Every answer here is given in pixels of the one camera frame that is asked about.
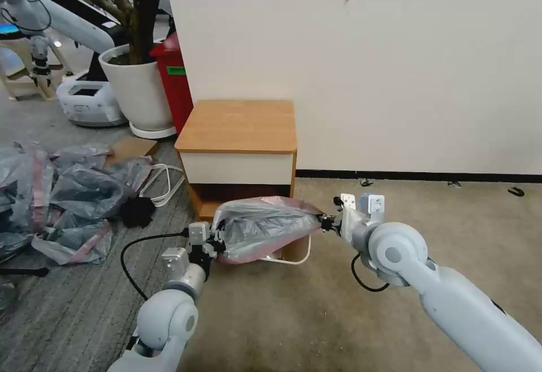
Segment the robotic arm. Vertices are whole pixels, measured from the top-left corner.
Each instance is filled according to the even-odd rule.
[[[343,207],[339,232],[359,251],[364,266],[387,283],[412,286],[427,315],[482,370],[542,370],[542,346],[526,329],[462,274],[429,259],[417,230],[383,223],[384,196],[364,201],[371,220],[352,225],[360,213]]]
[[[184,236],[189,239],[187,249],[168,248],[162,254],[168,281],[139,309],[128,347],[109,372],[177,370],[186,342],[198,324],[196,303],[211,262],[225,250],[224,241],[211,235],[207,222],[190,224]]]
[[[486,372],[542,371],[542,346],[517,321],[459,272],[439,267],[427,254],[422,235],[409,225],[384,221],[384,196],[364,196],[364,212],[352,195],[335,202],[342,218],[321,216],[322,229],[334,230],[359,252],[364,266],[391,285],[412,286],[427,315]],[[211,261],[225,249],[209,224],[190,224],[188,250],[169,248],[164,290],[150,297],[137,316],[137,329],[109,372],[177,369],[198,322],[196,302]]]

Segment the beige carpet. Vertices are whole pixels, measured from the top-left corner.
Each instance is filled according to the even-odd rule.
[[[296,180],[296,196],[332,212],[341,192],[385,194],[387,219],[425,236],[430,256],[477,284],[542,340],[542,185]],[[430,321],[409,288],[363,290],[355,252],[331,233],[313,235],[301,266],[217,266],[199,303],[200,321],[179,370],[478,370]],[[360,275],[378,286],[365,269]]]

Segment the black baseboard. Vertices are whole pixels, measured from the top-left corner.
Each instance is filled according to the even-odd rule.
[[[298,169],[295,171],[295,177],[339,178],[339,179],[368,178],[368,179],[375,179],[375,180],[542,183],[542,174],[366,172],[363,170]]]

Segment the cardboard piece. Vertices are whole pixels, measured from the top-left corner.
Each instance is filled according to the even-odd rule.
[[[105,166],[119,163],[129,157],[152,156],[159,147],[157,141],[150,139],[122,137],[112,146],[114,154],[106,158]]]

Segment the black cable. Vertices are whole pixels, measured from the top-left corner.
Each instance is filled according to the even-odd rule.
[[[359,259],[360,256],[361,256],[361,253],[358,252],[358,254],[356,256],[354,256],[354,259],[352,259],[352,263],[350,264],[350,269],[352,270],[352,274],[354,275],[354,278],[356,279],[356,281],[361,285],[361,287],[363,287],[364,289],[369,290],[370,292],[373,292],[373,293],[378,293],[378,292],[381,292],[383,290],[386,290],[390,286],[389,283],[386,283],[382,287],[374,288],[374,287],[367,286],[364,282],[361,281],[361,279],[359,278],[359,276],[356,273],[356,268],[354,266],[356,264],[356,261]]]
[[[47,12],[47,18],[49,19],[49,21],[47,22],[46,26],[42,29],[30,29],[30,28],[25,28],[25,27],[22,27],[21,25],[17,25],[15,23],[15,18],[13,17],[13,15],[11,15],[11,13],[9,12],[8,9],[6,8],[0,8],[0,15],[2,15],[2,17],[7,21],[9,22],[10,24],[12,24],[13,26],[15,26],[18,30],[27,30],[29,32],[43,32],[45,29],[49,29],[51,27],[51,24],[53,24],[53,17],[51,16],[51,13],[49,12],[49,10],[47,9],[47,7],[45,6],[45,4],[43,3],[43,1],[41,0],[34,0],[34,1],[30,1],[30,2],[36,2],[38,1],[41,6],[43,7],[43,9],[45,10],[45,12]],[[8,19],[6,17],[6,15],[4,14],[4,12],[6,12],[10,18]]]
[[[131,247],[132,245],[135,245],[139,242],[143,242],[143,241],[146,241],[146,240],[150,240],[150,239],[159,239],[159,238],[169,238],[169,237],[188,237],[188,229],[185,228],[184,230],[182,230],[181,232],[179,233],[173,233],[173,234],[159,234],[159,235],[152,235],[150,237],[143,237],[143,238],[138,238],[138,239],[135,239],[129,243],[127,243],[123,250],[120,252],[120,266],[122,267],[123,269],[123,272],[124,274],[126,275],[126,277],[128,278],[128,281],[130,282],[130,284],[134,287],[134,289],[139,293],[139,295],[141,297],[143,297],[143,299],[146,301],[148,299],[147,295],[143,292],[143,290],[140,289],[140,287],[137,285],[137,283],[135,282],[135,280],[132,278],[132,276],[130,275],[130,272],[128,272],[128,269],[126,268],[126,263],[124,263],[124,253],[126,253],[126,250]]]

